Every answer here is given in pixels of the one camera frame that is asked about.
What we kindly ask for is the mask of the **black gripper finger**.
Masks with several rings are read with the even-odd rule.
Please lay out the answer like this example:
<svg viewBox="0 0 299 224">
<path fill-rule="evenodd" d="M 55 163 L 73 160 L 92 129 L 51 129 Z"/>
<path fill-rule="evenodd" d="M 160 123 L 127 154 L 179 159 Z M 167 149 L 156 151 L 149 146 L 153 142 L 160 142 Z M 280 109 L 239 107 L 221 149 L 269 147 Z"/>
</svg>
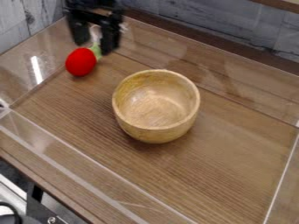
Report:
<svg viewBox="0 0 299 224">
<path fill-rule="evenodd" d="M 91 39 L 88 22 L 76 17 L 68 17 L 68 25 L 73 42 L 81 46 Z"/>
<path fill-rule="evenodd" d="M 121 38 L 120 24 L 121 22 L 115 19 L 104 19 L 100 22 L 100 49 L 104 55 L 111 54 L 119 48 Z"/>
</svg>

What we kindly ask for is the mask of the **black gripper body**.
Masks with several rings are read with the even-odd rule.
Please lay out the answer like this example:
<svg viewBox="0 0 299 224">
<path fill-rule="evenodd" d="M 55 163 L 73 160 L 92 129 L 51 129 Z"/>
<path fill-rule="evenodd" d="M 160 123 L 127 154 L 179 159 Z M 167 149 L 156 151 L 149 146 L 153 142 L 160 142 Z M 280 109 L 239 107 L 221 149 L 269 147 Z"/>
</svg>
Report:
<svg viewBox="0 0 299 224">
<path fill-rule="evenodd" d="M 124 9 L 117 0 L 65 0 L 65 10 L 75 18 L 91 23 L 123 22 Z"/>
</svg>

